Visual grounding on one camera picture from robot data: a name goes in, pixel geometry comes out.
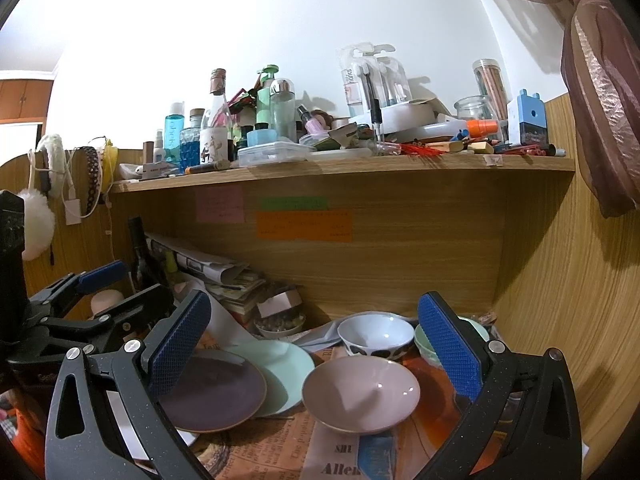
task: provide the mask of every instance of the wooden cabinet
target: wooden cabinet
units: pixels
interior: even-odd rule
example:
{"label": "wooden cabinet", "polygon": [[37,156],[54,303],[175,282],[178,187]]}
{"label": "wooden cabinet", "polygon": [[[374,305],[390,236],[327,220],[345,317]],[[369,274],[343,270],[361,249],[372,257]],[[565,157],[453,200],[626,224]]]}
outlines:
{"label": "wooden cabinet", "polygon": [[0,122],[44,120],[52,85],[49,80],[0,80]]}

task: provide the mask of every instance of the purple plate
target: purple plate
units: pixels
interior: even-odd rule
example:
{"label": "purple plate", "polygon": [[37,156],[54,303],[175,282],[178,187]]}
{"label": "purple plate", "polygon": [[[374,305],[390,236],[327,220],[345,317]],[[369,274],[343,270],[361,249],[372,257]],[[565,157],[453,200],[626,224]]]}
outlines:
{"label": "purple plate", "polygon": [[174,389],[159,398],[171,423],[191,433],[228,430],[258,411],[267,383],[254,365],[222,350],[189,359]]}

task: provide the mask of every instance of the mint green plate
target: mint green plate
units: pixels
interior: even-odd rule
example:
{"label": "mint green plate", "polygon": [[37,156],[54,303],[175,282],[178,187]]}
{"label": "mint green plate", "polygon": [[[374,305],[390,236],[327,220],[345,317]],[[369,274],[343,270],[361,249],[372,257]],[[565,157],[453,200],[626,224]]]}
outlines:
{"label": "mint green plate", "polygon": [[256,340],[225,350],[247,359],[267,381],[267,397],[255,416],[285,412],[302,400],[302,384],[315,365],[299,346],[277,340]]}

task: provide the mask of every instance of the wine bottle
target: wine bottle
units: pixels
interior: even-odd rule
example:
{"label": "wine bottle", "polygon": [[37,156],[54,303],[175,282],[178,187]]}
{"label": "wine bottle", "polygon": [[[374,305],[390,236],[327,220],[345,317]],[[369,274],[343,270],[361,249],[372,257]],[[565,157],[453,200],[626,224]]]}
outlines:
{"label": "wine bottle", "polygon": [[145,290],[157,283],[169,286],[169,282],[162,270],[162,265],[151,256],[146,246],[142,218],[136,216],[129,219],[129,233],[131,234],[131,243],[134,252],[133,264],[131,265],[131,279],[136,292]]}
{"label": "wine bottle", "polygon": [[233,137],[233,122],[225,96],[226,70],[211,73],[211,106],[202,117],[200,129],[200,163],[228,160],[228,143]]}

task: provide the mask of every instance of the blue clamp pad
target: blue clamp pad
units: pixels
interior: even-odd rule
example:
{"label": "blue clamp pad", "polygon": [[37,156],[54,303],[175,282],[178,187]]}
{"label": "blue clamp pad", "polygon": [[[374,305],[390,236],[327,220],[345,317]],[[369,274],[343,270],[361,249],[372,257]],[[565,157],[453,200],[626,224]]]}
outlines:
{"label": "blue clamp pad", "polygon": [[90,270],[78,276],[76,292],[85,295],[93,294],[101,288],[121,280],[127,275],[127,272],[129,272],[129,269],[120,260]]}
{"label": "blue clamp pad", "polygon": [[[151,346],[147,345],[147,350],[152,354],[146,356],[145,350],[142,355],[143,366],[146,361],[149,377],[147,389],[150,396],[158,398],[171,391],[210,320],[209,298],[204,292],[194,290],[171,317],[160,320],[152,329],[145,338],[145,344],[150,339]],[[173,324],[171,332],[165,334],[156,345],[154,331],[158,329],[163,332],[166,323]]]}
{"label": "blue clamp pad", "polygon": [[437,292],[427,292],[418,301],[418,322],[456,392],[476,400],[482,390],[481,362],[454,325],[466,321],[459,320]]}

